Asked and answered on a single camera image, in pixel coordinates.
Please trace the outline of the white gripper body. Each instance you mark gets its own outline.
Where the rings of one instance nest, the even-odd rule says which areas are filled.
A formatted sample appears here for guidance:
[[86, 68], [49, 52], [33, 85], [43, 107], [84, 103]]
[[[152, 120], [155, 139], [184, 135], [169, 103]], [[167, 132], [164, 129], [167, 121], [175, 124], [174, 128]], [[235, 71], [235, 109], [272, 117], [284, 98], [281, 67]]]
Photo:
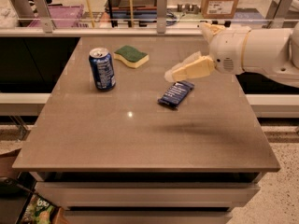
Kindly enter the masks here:
[[249, 27], [236, 27], [225, 29], [213, 37], [209, 44], [209, 55], [217, 71], [234, 75], [244, 72], [242, 58], [249, 32]]

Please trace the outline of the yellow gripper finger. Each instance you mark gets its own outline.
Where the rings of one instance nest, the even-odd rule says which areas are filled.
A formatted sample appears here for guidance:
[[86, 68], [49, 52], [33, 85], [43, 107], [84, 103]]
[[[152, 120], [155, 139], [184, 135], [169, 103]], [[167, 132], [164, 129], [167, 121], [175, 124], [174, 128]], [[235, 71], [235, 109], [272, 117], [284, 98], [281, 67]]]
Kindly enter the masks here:
[[204, 56], [200, 51], [187, 57], [182, 63], [178, 63], [166, 71], [164, 78], [168, 82], [177, 82], [186, 79], [194, 79], [210, 76], [215, 70], [212, 58]]
[[202, 22], [199, 25], [201, 31], [202, 31], [202, 35], [204, 37], [204, 39], [210, 43], [213, 39], [213, 37], [215, 35], [217, 35], [218, 33], [220, 33], [221, 31], [223, 31], [225, 29], [225, 27], [223, 25], [218, 25], [218, 24], [210, 24], [210, 23], [206, 23], [206, 22]]

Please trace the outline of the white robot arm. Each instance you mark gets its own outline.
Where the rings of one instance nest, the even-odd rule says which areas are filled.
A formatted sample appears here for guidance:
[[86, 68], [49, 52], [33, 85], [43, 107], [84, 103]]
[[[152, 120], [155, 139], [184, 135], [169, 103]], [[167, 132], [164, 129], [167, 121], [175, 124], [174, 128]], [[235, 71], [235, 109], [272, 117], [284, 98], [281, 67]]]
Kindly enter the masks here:
[[260, 74], [277, 83], [299, 87], [299, 29], [227, 28], [202, 23], [209, 54], [195, 52], [165, 72], [169, 82], [207, 77], [212, 72]]

